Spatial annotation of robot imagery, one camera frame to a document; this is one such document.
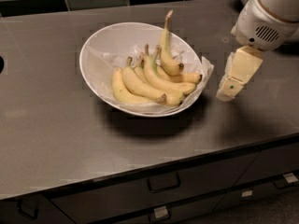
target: banana stem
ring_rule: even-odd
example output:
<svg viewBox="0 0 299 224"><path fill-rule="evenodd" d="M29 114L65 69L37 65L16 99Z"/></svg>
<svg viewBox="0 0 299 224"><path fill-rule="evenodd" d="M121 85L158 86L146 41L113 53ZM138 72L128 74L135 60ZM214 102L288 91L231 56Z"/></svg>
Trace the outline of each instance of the banana stem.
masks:
<svg viewBox="0 0 299 224"><path fill-rule="evenodd" d="M144 46L144 53L146 54L146 56L150 56L150 53L149 53L149 44L146 44Z"/></svg>
<svg viewBox="0 0 299 224"><path fill-rule="evenodd" d="M161 47L159 45L156 46L156 50L152 53L151 57L154 61L157 60L158 54L161 52Z"/></svg>
<svg viewBox="0 0 299 224"><path fill-rule="evenodd" d="M159 98L155 99L154 102L156 102L156 103L162 103L162 102L166 101L166 98L167 98L166 94L163 94Z"/></svg>
<svg viewBox="0 0 299 224"><path fill-rule="evenodd" d="M135 69L137 67L142 67L142 63L143 63L143 56L142 56L142 54L140 54L136 64L133 66L133 68Z"/></svg>
<svg viewBox="0 0 299 224"><path fill-rule="evenodd" d="M164 29L166 29L166 30L168 30L168 23L169 23L172 13L173 13L173 10L168 11L168 13L165 17Z"/></svg>
<svg viewBox="0 0 299 224"><path fill-rule="evenodd" d="M126 66L131 66L132 60L133 60L132 56L128 56Z"/></svg>

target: cabinet door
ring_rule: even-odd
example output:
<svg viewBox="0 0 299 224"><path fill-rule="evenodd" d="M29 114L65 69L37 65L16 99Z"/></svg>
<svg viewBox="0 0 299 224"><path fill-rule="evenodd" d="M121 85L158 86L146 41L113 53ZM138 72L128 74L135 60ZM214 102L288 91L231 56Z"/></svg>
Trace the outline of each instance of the cabinet door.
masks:
<svg viewBox="0 0 299 224"><path fill-rule="evenodd" d="M282 175L299 169L299 142L280 147L263 148L237 185Z"/></svg>
<svg viewBox="0 0 299 224"><path fill-rule="evenodd" d="M217 205L216 210L251 203L264 198L274 197L285 192L299 190L299 182L297 181L299 179L299 172L297 174L288 173L284 176L280 175L279 177L271 179L271 181L268 181L268 179L264 182L259 181L259 183L255 185L252 184L252 186L245 188L242 188L244 186L242 185L240 189L228 192Z"/></svg>
<svg viewBox="0 0 299 224"><path fill-rule="evenodd" d="M177 223L191 217L198 217L212 212L223 194L199 201L178 205L166 205L155 209L150 209L146 215L134 217L118 224L145 224L145 223Z"/></svg>
<svg viewBox="0 0 299 224"><path fill-rule="evenodd" d="M0 201L1 224L74 223L41 195Z"/></svg>
<svg viewBox="0 0 299 224"><path fill-rule="evenodd" d="M84 224L231 187L256 153L83 191L52 201Z"/></svg>

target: gray countertop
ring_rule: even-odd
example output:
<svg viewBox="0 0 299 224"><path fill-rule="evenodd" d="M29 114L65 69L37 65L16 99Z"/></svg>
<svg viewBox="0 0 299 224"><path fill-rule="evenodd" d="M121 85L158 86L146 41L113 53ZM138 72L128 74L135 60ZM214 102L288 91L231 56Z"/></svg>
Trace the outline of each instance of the gray countertop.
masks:
<svg viewBox="0 0 299 224"><path fill-rule="evenodd" d="M171 30L215 69L203 94L172 117L133 117L102 102L78 69L84 41L116 22ZM242 147L299 132L299 54L266 52L258 74L231 103L216 91L238 0L196 0L0 19L0 199Z"/></svg>

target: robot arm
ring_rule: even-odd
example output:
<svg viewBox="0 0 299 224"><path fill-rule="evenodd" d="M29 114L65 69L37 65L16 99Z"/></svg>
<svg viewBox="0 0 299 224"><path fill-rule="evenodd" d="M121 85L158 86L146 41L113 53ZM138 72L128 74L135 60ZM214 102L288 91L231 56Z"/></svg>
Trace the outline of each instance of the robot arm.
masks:
<svg viewBox="0 0 299 224"><path fill-rule="evenodd" d="M278 48L298 27L299 0L249 0L232 30L243 47L228 59L216 96L233 100L262 64L262 52Z"/></svg>

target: bunch of bananas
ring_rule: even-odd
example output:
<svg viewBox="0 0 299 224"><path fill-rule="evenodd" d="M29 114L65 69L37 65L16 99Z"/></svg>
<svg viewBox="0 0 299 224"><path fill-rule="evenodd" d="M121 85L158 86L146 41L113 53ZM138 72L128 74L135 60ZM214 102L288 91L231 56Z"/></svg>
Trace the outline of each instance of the bunch of bananas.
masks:
<svg viewBox="0 0 299 224"><path fill-rule="evenodd" d="M113 95L126 104L156 102L161 105L179 106L185 97L195 91L201 81L200 73L182 73L184 64L173 59L170 49L168 23L172 10L165 17L159 45L149 53L146 44L138 61L131 66L128 57L124 68L115 69L112 76ZM158 55L161 65L157 64Z"/></svg>

